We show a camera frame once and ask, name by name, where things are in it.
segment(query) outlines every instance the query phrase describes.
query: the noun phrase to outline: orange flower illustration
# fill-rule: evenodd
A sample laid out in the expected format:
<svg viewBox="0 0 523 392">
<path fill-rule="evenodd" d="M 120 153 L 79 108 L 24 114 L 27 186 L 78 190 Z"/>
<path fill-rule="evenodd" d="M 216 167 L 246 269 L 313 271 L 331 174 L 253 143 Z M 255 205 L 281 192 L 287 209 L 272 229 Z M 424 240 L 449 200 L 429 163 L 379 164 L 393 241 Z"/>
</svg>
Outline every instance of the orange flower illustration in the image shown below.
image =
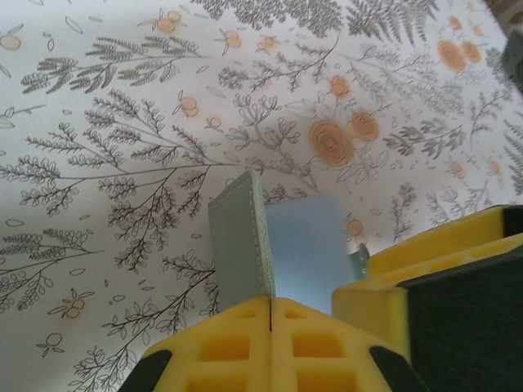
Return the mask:
<svg viewBox="0 0 523 392">
<path fill-rule="evenodd" d="M 450 164 L 450 169 L 452 170 L 452 173 L 460 180 L 467 176 L 467 173 L 463 169 L 463 166 L 461 166 L 461 163 L 459 163 L 458 161 L 453 161 Z"/>
<path fill-rule="evenodd" d="M 474 32 L 475 35 L 477 35 L 478 37 L 483 37 L 483 30 L 481 29 L 480 26 L 476 25 L 472 28 L 472 31 Z"/>
<path fill-rule="evenodd" d="M 22 41 L 15 35 L 8 34 L 0 37 L 0 47 L 8 51 L 17 51 L 21 45 Z"/>
<path fill-rule="evenodd" d="M 187 117 L 195 117 L 198 114 L 198 104 L 194 98 L 182 98 L 180 100 L 181 111 Z"/>
<path fill-rule="evenodd" d="M 493 159 L 490 159 L 489 162 L 490 170 L 499 178 L 503 178 L 503 171 L 501 170 L 501 167 L 499 166 L 498 161 L 494 161 Z"/>
<path fill-rule="evenodd" d="M 347 132 L 330 121 L 312 124 L 309 144 L 318 158 L 332 167 L 347 165 L 354 154 L 354 147 Z"/>
<path fill-rule="evenodd" d="M 438 52 L 445 65 L 453 71 L 462 72 L 467 67 L 463 51 L 452 41 L 439 41 Z"/>
<path fill-rule="evenodd" d="M 373 141 L 379 136 L 378 121 L 371 113 L 357 112 L 352 115 L 351 129 L 354 137 L 360 140 Z"/>
<path fill-rule="evenodd" d="M 343 76 L 336 75 L 332 79 L 330 79 L 329 83 L 330 91 L 337 98 L 346 98 L 349 96 L 351 88 L 349 87 L 348 81 Z"/>
<path fill-rule="evenodd" d="M 263 39 L 258 43 L 256 51 L 264 51 L 269 54 L 272 51 L 275 51 L 279 46 L 279 41 L 276 40 L 276 37 L 267 37 L 262 35 Z"/>
<path fill-rule="evenodd" d="M 477 45 L 470 41 L 465 41 L 463 43 L 463 53 L 465 53 L 465 56 L 472 63 L 479 63 L 483 58 L 481 52 L 477 48 Z"/>
<path fill-rule="evenodd" d="M 454 30 L 461 30 L 463 27 L 461 26 L 461 22 L 456 16 L 451 16 L 449 19 L 450 27 L 452 27 Z"/>
</svg>

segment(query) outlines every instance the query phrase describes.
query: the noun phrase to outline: square hole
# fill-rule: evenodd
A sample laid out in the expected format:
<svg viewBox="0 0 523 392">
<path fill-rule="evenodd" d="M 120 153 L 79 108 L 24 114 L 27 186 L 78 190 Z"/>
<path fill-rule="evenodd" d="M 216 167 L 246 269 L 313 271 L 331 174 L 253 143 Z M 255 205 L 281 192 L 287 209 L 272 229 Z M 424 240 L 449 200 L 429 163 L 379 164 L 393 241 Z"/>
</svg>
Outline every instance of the square hole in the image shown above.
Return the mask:
<svg viewBox="0 0 523 392">
<path fill-rule="evenodd" d="M 189 380 L 188 392 L 245 392 L 247 379 L 241 375 L 202 375 Z"/>
<path fill-rule="evenodd" d="M 296 377 L 297 392 L 357 392 L 354 376 L 348 369 L 346 372 L 299 369 Z"/>
<path fill-rule="evenodd" d="M 292 309 L 285 310 L 285 317 L 287 319 L 306 319 L 304 314 L 298 313 L 296 310 Z"/>
<path fill-rule="evenodd" d="M 295 357 L 339 358 L 342 347 L 331 333 L 297 333 L 293 336 Z"/>
<path fill-rule="evenodd" d="M 203 343 L 199 360 L 202 362 L 211 362 L 248 359 L 249 346 L 250 342 L 248 336 L 213 336 Z"/>
</svg>

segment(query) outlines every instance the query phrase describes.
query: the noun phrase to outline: leafy branch illustration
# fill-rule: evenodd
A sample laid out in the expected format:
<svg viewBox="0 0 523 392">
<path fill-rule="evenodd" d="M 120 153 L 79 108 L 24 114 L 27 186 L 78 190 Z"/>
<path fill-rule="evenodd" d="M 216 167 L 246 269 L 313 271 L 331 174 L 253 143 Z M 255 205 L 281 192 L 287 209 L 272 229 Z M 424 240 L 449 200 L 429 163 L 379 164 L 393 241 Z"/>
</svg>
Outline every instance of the leafy branch illustration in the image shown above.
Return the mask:
<svg viewBox="0 0 523 392">
<path fill-rule="evenodd" d="M 362 56 L 337 55 L 351 62 L 353 82 L 368 91 L 379 104 L 393 94 L 406 100 L 421 101 L 441 114 L 449 111 L 464 113 L 463 88 L 453 82 L 440 81 L 434 70 L 436 62 L 429 53 L 416 50 L 401 61 L 397 52 L 386 47 L 364 44 L 360 51 Z M 377 69 L 381 80 L 376 74 L 366 72 L 368 68 Z"/>
<path fill-rule="evenodd" d="M 350 35 L 403 42 L 404 33 L 413 45 L 415 35 L 427 40 L 425 24 L 439 11 L 436 0 L 353 0 L 346 9 Z"/>
<path fill-rule="evenodd" d="M 414 225 L 406 220 L 405 210 L 407 210 L 416 200 L 414 187 L 408 182 L 404 183 L 397 196 L 392 198 L 391 220 L 394 222 L 394 239 L 401 240 L 405 235 L 412 232 Z"/>
<path fill-rule="evenodd" d="M 48 57 L 38 63 L 36 73 L 22 78 L 24 93 L 52 85 L 46 91 L 51 94 L 66 84 L 71 90 L 89 93 L 108 87 L 115 75 L 129 81 L 131 86 L 142 86 L 157 79 L 167 82 L 180 72 L 177 61 L 202 58 L 195 42 L 177 37 L 148 36 L 139 44 L 107 37 L 97 40 L 85 56 L 98 57 L 100 63 L 82 66 L 70 57 Z"/>
<path fill-rule="evenodd" d="M 428 209 L 433 214 L 430 221 L 432 226 L 437 227 L 450 222 L 447 211 L 441 206 L 437 194 L 427 194 Z"/>
<path fill-rule="evenodd" d="M 452 219 L 462 218 L 483 208 L 491 207 L 493 204 L 490 200 L 488 184 L 488 180 L 485 180 L 480 188 L 468 186 L 467 198 L 464 201 L 459 200 L 460 194 L 453 187 L 444 188 L 439 198 L 436 194 L 428 194 L 428 206 L 434 214 L 431 218 L 432 225 L 443 225 Z"/>
<path fill-rule="evenodd" d="M 249 82 L 251 92 L 265 86 L 270 80 L 287 78 L 290 91 L 295 91 L 300 86 L 303 74 L 313 69 L 311 79 L 318 83 L 322 78 L 325 60 L 333 52 L 337 45 L 338 38 L 331 48 L 312 48 L 307 45 L 297 43 L 296 46 L 303 55 L 312 57 L 314 60 L 290 60 L 287 56 L 279 52 L 276 56 L 277 65 L 274 66 L 267 61 L 257 60 L 253 62 L 255 73 L 249 75 L 247 71 L 225 67 L 219 74 L 218 80 L 221 86 L 231 90 L 239 90 L 244 83 Z"/>
<path fill-rule="evenodd" d="M 27 309 L 37 302 L 54 286 L 52 279 L 45 274 L 52 266 L 68 264 L 71 259 L 101 252 L 85 248 L 84 243 L 90 234 L 90 230 L 45 229 L 41 234 L 4 237 L 2 241 L 6 246 L 0 248 L 0 255 L 28 255 L 30 262 L 0 268 L 0 313 L 15 304 L 18 293 L 21 294 L 16 305 L 18 310 Z"/>
<path fill-rule="evenodd" d="M 523 118 L 523 113 L 516 112 L 519 118 Z M 504 121 L 505 126 L 510 131 L 505 132 L 504 136 L 508 145 L 504 147 L 505 152 L 511 159 L 512 164 L 509 165 L 512 171 L 512 181 L 514 189 L 518 196 L 523 194 L 523 127 L 514 122 Z"/>
<path fill-rule="evenodd" d="M 252 101 L 250 95 L 236 94 L 234 105 L 239 108 L 239 115 L 244 119 L 243 125 L 231 128 L 226 135 L 227 139 L 238 142 L 235 149 L 241 151 L 254 143 L 279 155 L 278 160 L 272 160 L 270 163 L 264 163 L 260 158 L 254 157 L 248 160 L 249 167 L 260 172 L 276 170 L 292 175 L 307 188 L 316 190 L 317 185 L 310 165 L 308 163 L 300 165 L 291 154 L 282 150 L 284 143 L 293 145 L 298 142 L 300 134 L 293 132 L 296 123 L 294 121 L 286 122 L 283 117 L 280 117 L 277 128 L 265 127 L 264 130 L 262 127 L 262 123 L 271 114 L 282 109 L 281 106 L 278 106 L 278 97 L 262 96 L 256 103 Z"/>
<path fill-rule="evenodd" d="M 210 168 L 230 164 L 210 158 L 207 146 L 183 128 L 172 126 L 166 137 L 164 117 L 152 101 L 142 100 L 141 106 L 121 91 L 112 90 L 108 100 L 95 98 L 93 102 L 97 110 L 85 111 L 91 126 L 83 133 L 85 142 L 64 123 L 59 125 L 60 132 L 49 132 L 50 140 L 28 138 L 27 142 L 58 154 L 73 155 L 68 159 L 70 166 L 108 167 L 114 169 L 113 174 L 64 176 L 55 162 L 28 155 L 19 158 L 16 166 L 0 167 L 0 177 L 36 185 L 29 192 L 22 192 L 21 204 L 45 205 L 49 216 L 68 208 L 81 184 L 97 180 L 98 190 L 106 192 L 115 202 L 109 226 L 121 230 L 116 234 L 117 239 L 129 241 L 115 262 L 118 267 L 127 266 L 137 273 L 138 267 L 146 266 L 153 247 L 161 251 L 168 243 L 168 231 L 177 227 L 180 215 L 186 214 L 191 219 L 196 216 L 202 206 L 201 189 Z M 120 145 L 142 145 L 128 158 L 152 163 L 154 168 L 125 170 L 123 164 L 127 159 L 118 150 Z M 186 195 L 178 200 L 171 185 Z M 134 204 L 133 199 L 142 201 Z"/>
<path fill-rule="evenodd" d="M 351 164 L 338 172 L 336 183 L 343 182 L 350 193 L 349 181 L 359 185 L 366 180 L 370 184 L 370 181 L 378 176 L 378 169 L 384 167 L 388 160 L 388 151 L 382 151 L 378 156 L 374 157 L 370 153 L 370 143 L 367 142 L 355 150 Z"/>
<path fill-rule="evenodd" d="M 126 343 L 112 355 L 107 355 L 97 346 L 87 352 L 87 357 L 74 365 L 74 375 L 77 377 L 69 383 L 71 392 L 95 392 L 96 390 L 114 391 L 122 383 L 124 372 L 136 363 L 136 356 L 129 348 L 133 341 L 141 338 L 144 345 L 150 343 L 150 331 L 158 330 L 172 334 L 186 327 L 184 313 L 194 308 L 190 295 L 198 287 L 203 289 L 209 299 L 209 306 L 200 314 L 213 315 L 217 312 L 217 287 L 210 278 L 214 274 L 212 265 L 197 259 L 192 250 L 185 255 L 163 260 L 164 269 L 174 270 L 177 280 L 188 279 L 188 286 L 179 295 L 168 295 L 168 303 L 157 306 L 150 298 L 140 305 L 133 304 L 132 309 L 125 310 L 125 315 L 102 325 L 108 328 L 108 336 L 119 335 Z"/>
<path fill-rule="evenodd" d="M 403 127 L 399 133 L 391 133 L 384 137 L 389 149 L 397 150 L 403 156 L 409 156 L 416 151 L 416 145 L 422 145 L 422 152 L 432 159 L 437 159 L 450 148 L 454 151 L 465 141 L 463 125 L 448 129 L 446 124 L 438 119 L 421 121 L 420 127 Z"/>
<path fill-rule="evenodd" d="M 22 113 L 32 114 L 33 110 L 43 108 L 44 106 L 45 105 L 37 105 L 25 109 L 15 109 L 14 106 L 7 108 L 4 114 L 0 114 L 0 129 L 14 128 L 15 124 L 12 122 L 11 118 Z"/>
<path fill-rule="evenodd" d="M 301 0 L 254 0 L 248 4 L 237 0 L 191 0 L 201 4 L 211 18 L 221 19 L 224 12 L 234 10 L 238 22 L 249 24 L 253 29 L 272 27 L 274 22 L 285 22 L 287 17 L 296 20 L 300 27 L 308 29 L 316 37 L 325 38 L 330 30 L 339 31 L 343 26 L 342 8 L 334 0 L 303 2 Z"/>
<path fill-rule="evenodd" d="M 479 103 L 471 101 L 470 110 L 472 120 L 472 129 L 470 143 L 473 146 L 474 136 L 478 132 L 493 132 L 494 129 L 485 121 L 488 118 L 498 119 L 498 113 L 503 109 L 502 103 L 512 100 L 512 92 L 510 90 L 494 90 L 492 99 L 488 100 L 485 93 L 480 92 Z"/>
</svg>

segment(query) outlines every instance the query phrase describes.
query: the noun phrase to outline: botanical print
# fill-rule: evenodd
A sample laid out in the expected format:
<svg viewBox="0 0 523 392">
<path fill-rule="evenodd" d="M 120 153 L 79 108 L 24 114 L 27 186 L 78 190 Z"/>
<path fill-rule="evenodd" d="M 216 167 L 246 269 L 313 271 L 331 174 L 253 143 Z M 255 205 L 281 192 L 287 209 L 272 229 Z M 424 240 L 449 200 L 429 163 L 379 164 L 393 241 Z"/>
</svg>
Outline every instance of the botanical print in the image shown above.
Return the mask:
<svg viewBox="0 0 523 392">
<path fill-rule="evenodd" d="M 228 9 L 235 10 L 238 22 L 259 30 L 272 27 L 275 22 L 288 18 L 296 25 L 324 38 L 329 30 L 339 31 L 342 24 L 342 8 L 333 0 L 303 2 L 301 0 L 191 0 L 201 4 L 213 19 L 220 19 Z"/>
<path fill-rule="evenodd" d="M 220 311 L 207 205 L 245 169 L 265 203 L 334 196 L 349 253 L 523 200 L 522 99 L 479 2 L 0 11 L 0 331 L 27 359 L 3 390 L 115 392 Z"/>
<path fill-rule="evenodd" d="M 516 112 L 517 118 L 523 118 L 521 112 Z M 505 138 L 508 144 L 504 147 L 505 152 L 510 158 L 508 166 L 512 172 L 511 178 L 514 181 L 514 189 L 519 196 L 523 194 L 523 127 L 517 123 L 504 120 L 507 132 Z M 500 172 L 499 164 L 491 164 L 493 172 Z"/>
<path fill-rule="evenodd" d="M 414 225 L 406 218 L 406 215 L 415 200 L 416 193 L 408 182 L 403 184 L 397 196 L 392 198 L 391 220 L 394 222 L 394 242 L 412 232 Z"/>
<path fill-rule="evenodd" d="M 383 40 L 403 42 L 404 36 L 427 40 L 424 26 L 435 19 L 439 10 L 436 0 L 353 0 L 347 7 L 349 34 L 365 34 Z"/>
<path fill-rule="evenodd" d="M 99 64 L 82 66 L 70 57 L 48 57 L 38 63 L 38 72 L 22 78 L 24 93 L 51 86 L 46 91 L 51 94 L 65 84 L 71 90 L 88 93 L 108 87 L 114 75 L 129 81 L 131 86 L 156 79 L 167 82 L 180 72 L 176 61 L 202 57 L 196 43 L 177 37 L 148 36 L 140 44 L 107 37 L 99 37 L 98 41 L 85 56 L 98 57 Z"/>
</svg>

